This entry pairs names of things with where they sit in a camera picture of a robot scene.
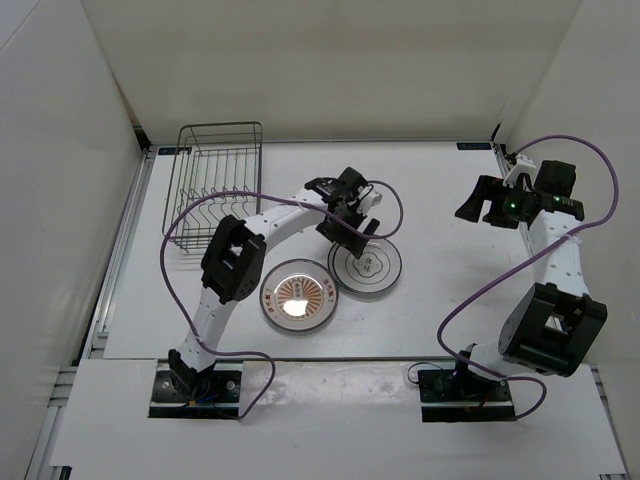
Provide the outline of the white plate black lettering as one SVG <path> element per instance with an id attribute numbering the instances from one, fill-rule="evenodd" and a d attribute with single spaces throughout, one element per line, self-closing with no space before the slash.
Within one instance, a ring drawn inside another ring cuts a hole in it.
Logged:
<path id="1" fill-rule="evenodd" d="M 338 292 L 340 293 L 340 295 L 345 295 L 346 297 L 354 299 L 359 302 L 376 302 L 376 301 L 381 301 L 386 297 L 388 297 L 389 295 L 391 295 L 395 289 L 396 287 L 392 286 L 387 289 L 383 289 L 376 292 L 362 292 L 362 291 L 350 290 L 348 288 L 344 288 L 343 286 L 339 286 Z"/>

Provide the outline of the orange sunburst pattern plate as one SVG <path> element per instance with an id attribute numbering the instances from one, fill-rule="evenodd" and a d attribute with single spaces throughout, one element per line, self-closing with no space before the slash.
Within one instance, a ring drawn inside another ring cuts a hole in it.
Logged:
<path id="1" fill-rule="evenodd" d="M 298 258 L 276 265 L 265 275 L 259 300 L 272 327 L 291 334 L 306 334 L 323 328 L 333 318 L 339 291 L 326 267 Z"/>

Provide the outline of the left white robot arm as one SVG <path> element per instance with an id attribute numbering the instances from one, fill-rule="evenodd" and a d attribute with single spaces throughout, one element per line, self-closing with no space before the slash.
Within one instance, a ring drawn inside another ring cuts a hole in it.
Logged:
<path id="1" fill-rule="evenodd" d="M 360 257 L 379 221 L 367 217 L 381 193 L 355 169 L 338 178 L 318 177 L 289 198 L 245 219 L 224 217 L 201 260 L 201 295 L 196 313 L 185 318 L 189 332 L 168 353 L 173 387 L 188 400 L 206 395 L 207 369 L 222 356 L 218 344 L 236 306 L 258 287 L 270 250 L 313 227 L 325 239 Z"/>

